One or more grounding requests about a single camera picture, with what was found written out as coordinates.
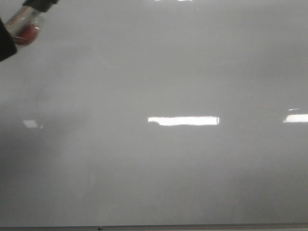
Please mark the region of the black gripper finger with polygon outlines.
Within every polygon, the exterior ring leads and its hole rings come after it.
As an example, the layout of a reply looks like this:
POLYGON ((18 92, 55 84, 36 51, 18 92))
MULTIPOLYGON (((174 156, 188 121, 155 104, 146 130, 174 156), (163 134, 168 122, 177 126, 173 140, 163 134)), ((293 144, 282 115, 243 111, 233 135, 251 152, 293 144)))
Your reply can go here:
POLYGON ((59 0, 26 0, 23 6, 28 6, 36 11, 46 13, 53 5, 57 4, 59 0))
POLYGON ((15 42, 6 29, 2 20, 0 20, 0 61, 4 61, 17 54, 15 42))

